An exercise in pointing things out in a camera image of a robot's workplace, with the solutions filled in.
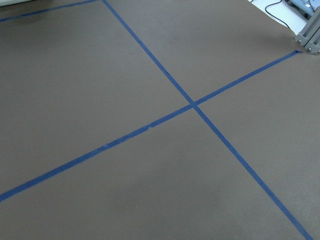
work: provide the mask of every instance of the metal frame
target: metal frame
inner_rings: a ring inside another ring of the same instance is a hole
[[[302,31],[295,36],[295,41],[311,54],[320,52],[320,7],[317,8]]]

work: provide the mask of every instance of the floor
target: floor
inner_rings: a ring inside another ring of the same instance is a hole
[[[319,56],[247,0],[36,0],[0,33],[2,240],[320,239]]]

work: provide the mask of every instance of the brown floor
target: brown floor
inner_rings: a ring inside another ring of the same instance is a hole
[[[199,105],[292,217],[193,109],[4,199],[189,104],[98,0],[0,22],[1,239],[320,239],[319,56],[246,0],[108,2],[193,100],[303,51]]]

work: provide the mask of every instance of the gray surface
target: gray surface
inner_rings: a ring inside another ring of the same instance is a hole
[[[301,239],[194,111],[0,209],[4,239]]]
[[[246,1],[110,3],[194,99],[298,48]],[[15,6],[3,9],[0,18]],[[187,104],[102,2],[0,32],[1,193]],[[315,239],[318,63],[299,54],[201,105]],[[5,240],[303,239],[193,110],[1,202],[0,213]]]
[[[24,21],[0,26],[2,192],[187,104],[101,2]]]
[[[201,105],[314,239],[320,239],[318,65],[317,56],[299,54]]]

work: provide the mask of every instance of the equipment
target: equipment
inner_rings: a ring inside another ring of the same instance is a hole
[[[320,7],[306,23],[295,41],[304,46],[311,54],[320,52]]]
[[[285,0],[288,5],[296,8],[306,19],[310,19],[317,7],[320,6],[320,0]]]

